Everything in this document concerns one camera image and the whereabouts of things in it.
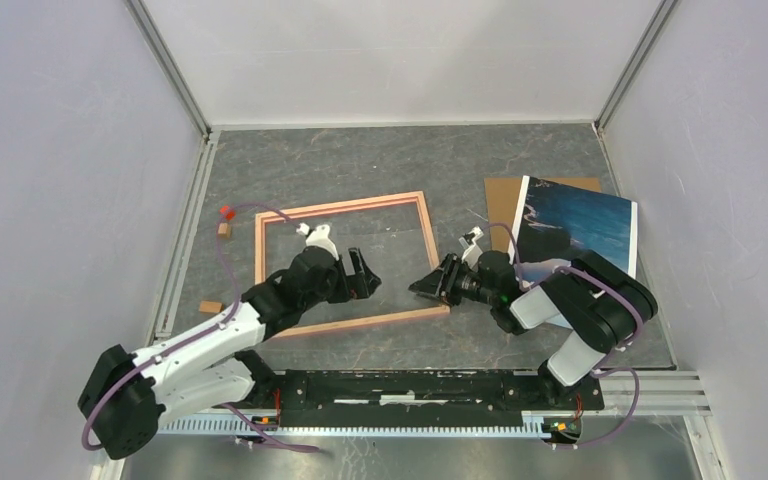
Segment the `brown cardboard backing board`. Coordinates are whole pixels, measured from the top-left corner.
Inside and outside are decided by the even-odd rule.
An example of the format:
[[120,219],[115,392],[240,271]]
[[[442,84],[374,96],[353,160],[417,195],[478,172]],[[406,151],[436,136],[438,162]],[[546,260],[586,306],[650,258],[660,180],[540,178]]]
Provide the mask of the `brown cardboard backing board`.
[[519,255],[524,263],[569,260],[582,252],[589,226],[577,219],[591,203],[610,195],[596,178],[494,177],[484,180],[488,221],[495,250]]

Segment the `small red cube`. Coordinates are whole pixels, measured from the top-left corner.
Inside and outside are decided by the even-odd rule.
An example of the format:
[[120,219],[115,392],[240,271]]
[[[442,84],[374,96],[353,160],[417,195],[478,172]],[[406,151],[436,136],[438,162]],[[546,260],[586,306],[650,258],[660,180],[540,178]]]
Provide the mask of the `small red cube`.
[[228,205],[221,207],[219,212],[225,221],[231,221],[236,216],[236,210]]

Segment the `small wooden block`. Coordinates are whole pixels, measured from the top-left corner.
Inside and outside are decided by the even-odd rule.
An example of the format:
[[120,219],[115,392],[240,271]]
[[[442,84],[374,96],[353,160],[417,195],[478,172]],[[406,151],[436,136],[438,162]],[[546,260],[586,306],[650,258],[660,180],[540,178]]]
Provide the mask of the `small wooden block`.
[[203,314],[217,315],[224,310],[224,304],[217,301],[201,301],[198,312]]

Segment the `small wooden cube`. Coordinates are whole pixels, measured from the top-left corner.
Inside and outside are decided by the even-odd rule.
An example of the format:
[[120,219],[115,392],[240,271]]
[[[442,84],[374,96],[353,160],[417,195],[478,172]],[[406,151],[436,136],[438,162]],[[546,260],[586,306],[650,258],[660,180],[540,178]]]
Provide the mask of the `small wooden cube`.
[[221,222],[217,227],[217,236],[223,239],[230,239],[232,236],[232,226],[228,222]]

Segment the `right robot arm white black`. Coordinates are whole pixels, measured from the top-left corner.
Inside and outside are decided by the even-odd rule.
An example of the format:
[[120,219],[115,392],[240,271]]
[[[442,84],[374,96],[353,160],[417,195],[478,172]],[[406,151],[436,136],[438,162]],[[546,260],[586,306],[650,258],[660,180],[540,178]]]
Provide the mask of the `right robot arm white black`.
[[504,252],[483,252],[473,261],[449,254],[409,290],[448,306],[464,300],[487,305],[497,325],[515,335],[565,321],[570,335],[538,369],[538,396],[551,408],[572,401],[581,380],[658,312],[648,288],[593,250],[529,286]]

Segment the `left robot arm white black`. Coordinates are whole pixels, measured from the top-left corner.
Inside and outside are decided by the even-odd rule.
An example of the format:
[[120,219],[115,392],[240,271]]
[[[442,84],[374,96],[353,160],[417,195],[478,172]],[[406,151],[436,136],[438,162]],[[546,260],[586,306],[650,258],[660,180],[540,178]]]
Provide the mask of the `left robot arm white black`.
[[85,418],[80,442],[113,460],[143,448],[159,428],[203,409],[244,401],[266,405],[274,381],[255,346],[296,326],[314,307],[371,297],[381,278],[357,248],[341,256],[307,246],[290,266],[242,292],[234,303],[169,340],[128,352],[113,345],[98,357],[77,407]]

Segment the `blue sea photo print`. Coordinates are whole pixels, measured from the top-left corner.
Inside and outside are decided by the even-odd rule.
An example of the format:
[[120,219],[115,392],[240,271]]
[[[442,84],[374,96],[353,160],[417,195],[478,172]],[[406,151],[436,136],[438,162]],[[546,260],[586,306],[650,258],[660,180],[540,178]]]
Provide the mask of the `blue sea photo print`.
[[638,205],[634,201],[524,176],[507,220],[512,234],[502,233],[500,238],[528,284],[568,265],[585,250],[637,276]]

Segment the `pink wooden picture frame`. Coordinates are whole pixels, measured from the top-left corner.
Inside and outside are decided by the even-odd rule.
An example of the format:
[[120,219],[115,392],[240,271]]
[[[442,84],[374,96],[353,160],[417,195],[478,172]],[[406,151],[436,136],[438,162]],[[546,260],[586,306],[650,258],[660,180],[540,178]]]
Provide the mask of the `pink wooden picture frame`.
[[[427,208],[425,195],[422,191],[413,191],[397,194],[388,194],[374,197],[366,197],[354,200],[345,200],[332,203],[324,203],[311,206],[290,208],[285,213],[297,220],[315,216],[345,214],[356,211],[372,210],[376,208],[394,207],[400,205],[413,205],[416,207],[420,229],[425,243],[425,249],[431,268],[440,263],[437,246],[431,226],[431,218]],[[262,282],[267,276],[267,247],[266,228],[269,224],[279,222],[281,217],[277,213],[258,213],[254,224],[254,280]],[[438,315],[448,315],[450,308],[446,305],[437,305],[428,308],[359,317],[325,324],[294,327],[277,335],[277,338],[290,338],[303,335],[330,333],[352,328],[367,328],[382,324],[392,324],[401,321],[419,320]]]

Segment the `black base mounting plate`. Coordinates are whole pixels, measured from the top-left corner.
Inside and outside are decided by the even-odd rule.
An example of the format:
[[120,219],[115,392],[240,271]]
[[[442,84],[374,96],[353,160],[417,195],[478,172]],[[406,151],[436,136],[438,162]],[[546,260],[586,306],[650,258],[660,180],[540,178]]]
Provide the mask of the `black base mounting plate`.
[[556,389],[519,370],[287,370],[238,410],[274,409],[282,427],[513,427],[525,412],[601,411],[600,383]]

